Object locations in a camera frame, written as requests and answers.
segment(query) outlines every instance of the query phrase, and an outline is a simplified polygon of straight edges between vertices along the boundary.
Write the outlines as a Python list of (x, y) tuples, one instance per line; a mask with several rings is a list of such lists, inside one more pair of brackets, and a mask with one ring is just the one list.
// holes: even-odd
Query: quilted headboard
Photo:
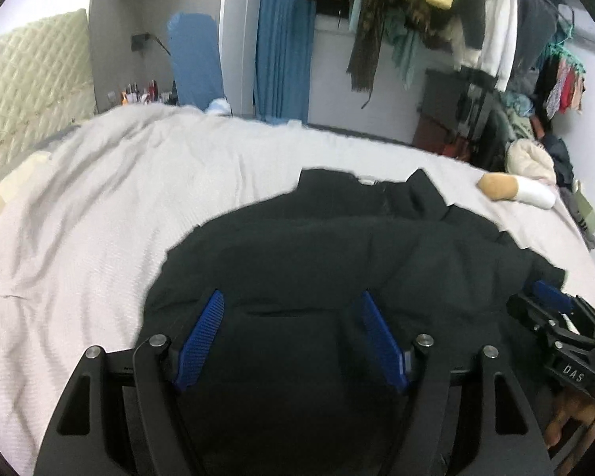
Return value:
[(38, 142), (94, 109), (85, 10), (0, 36), (0, 178)]

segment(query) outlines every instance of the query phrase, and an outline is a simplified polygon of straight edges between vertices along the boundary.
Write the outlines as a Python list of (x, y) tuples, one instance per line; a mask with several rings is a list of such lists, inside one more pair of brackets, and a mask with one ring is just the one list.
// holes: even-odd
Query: metal screw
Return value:
[(416, 342), (421, 347), (432, 347), (434, 345), (434, 338), (432, 338), (428, 334), (423, 333), (423, 334), (420, 334), (419, 336), (417, 336)]
[(162, 347), (167, 342), (167, 337), (164, 334), (156, 334), (150, 337), (150, 345), (153, 347)]
[(488, 358), (494, 359), (498, 358), (498, 349), (495, 348), (493, 345), (486, 345), (483, 348), (483, 354)]
[(98, 347), (96, 345), (93, 345), (92, 347), (89, 347), (86, 349), (86, 357), (90, 360), (95, 359), (101, 353), (102, 353), (102, 348)]

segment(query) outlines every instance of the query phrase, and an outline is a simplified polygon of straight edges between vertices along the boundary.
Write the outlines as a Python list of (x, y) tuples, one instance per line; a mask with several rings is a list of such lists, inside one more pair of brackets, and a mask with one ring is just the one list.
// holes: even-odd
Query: bed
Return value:
[(414, 148), (153, 104), (95, 117), (51, 150), (0, 213), (0, 451), (19, 474), (32, 473), (84, 349), (133, 345), (166, 250), (213, 217), (291, 191), (303, 168), (369, 183), (421, 167), (447, 203), (564, 268), (565, 291), (595, 307), (595, 264), (560, 201), (492, 203), (475, 186), (481, 170)]

